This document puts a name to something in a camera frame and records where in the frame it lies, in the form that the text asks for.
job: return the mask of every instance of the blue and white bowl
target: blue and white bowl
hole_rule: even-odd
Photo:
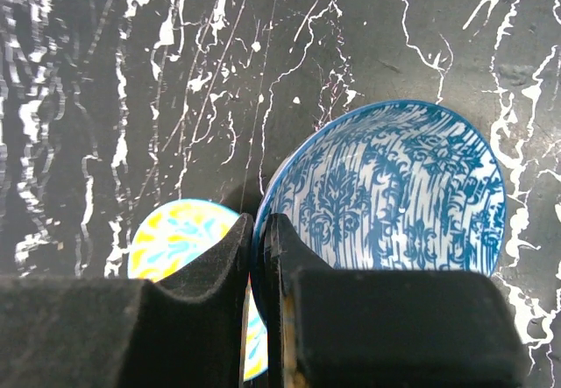
[[[376,103],[329,123],[282,164],[259,208],[252,267],[268,215],[284,213],[334,268],[490,275],[505,198],[489,144],[459,114]]]

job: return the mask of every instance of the blue patterned bowl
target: blue patterned bowl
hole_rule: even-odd
[[[286,214],[334,268],[490,275],[505,187],[489,144],[463,117],[433,103],[382,102],[329,123],[282,164],[256,219],[255,275],[270,213]]]

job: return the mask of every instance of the black plastic piece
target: black plastic piece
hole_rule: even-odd
[[[296,361],[311,387],[522,386],[524,349],[484,276],[310,269],[293,284]]]
[[[262,262],[259,282],[263,282],[260,311],[267,325],[269,386],[284,386],[283,301],[290,291],[292,275],[302,269],[333,271],[327,263],[302,242],[286,215],[269,216],[259,250]]]
[[[0,385],[239,386],[251,235],[242,215],[160,285],[0,279]]]

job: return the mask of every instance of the yellow plate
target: yellow plate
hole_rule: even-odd
[[[140,224],[132,241],[128,277],[162,280],[219,242],[238,218],[229,208],[204,200],[178,200],[160,206]],[[267,365],[266,327],[251,293],[244,380],[257,377]]]

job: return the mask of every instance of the white marble veining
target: white marble veining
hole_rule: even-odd
[[[54,246],[72,251],[76,276],[95,261],[106,277],[118,276],[145,210],[197,195],[192,182],[205,180],[220,180],[220,194],[205,196],[225,200],[226,186],[243,203],[251,181],[263,194],[271,164],[307,134],[373,99],[407,93],[484,118],[476,125],[509,196],[495,281],[532,372],[547,368],[545,384],[555,386],[561,256],[541,234],[559,228],[540,221],[547,215],[561,226],[561,45],[552,38],[561,32],[561,0],[423,0],[421,9],[434,9],[428,20],[419,0],[72,0],[75,17],[68,0],[2,1],[0,224],[6,233],[11,217],[25,218],[10,253],[20,275],[34,273],[32,255]],[[399,50],[369,45],[384,33]],[[369,52],[357,51],[358,42]],[[99,81],[107,95],[92,88]],[[462,100],[466,88],[478,95]],[[61,184],[67,191],[53,189],[61,168],[74,173]],[[519,275],[544,256],[551,267],[536,270],[536,281],[556,284],[545,294]]]

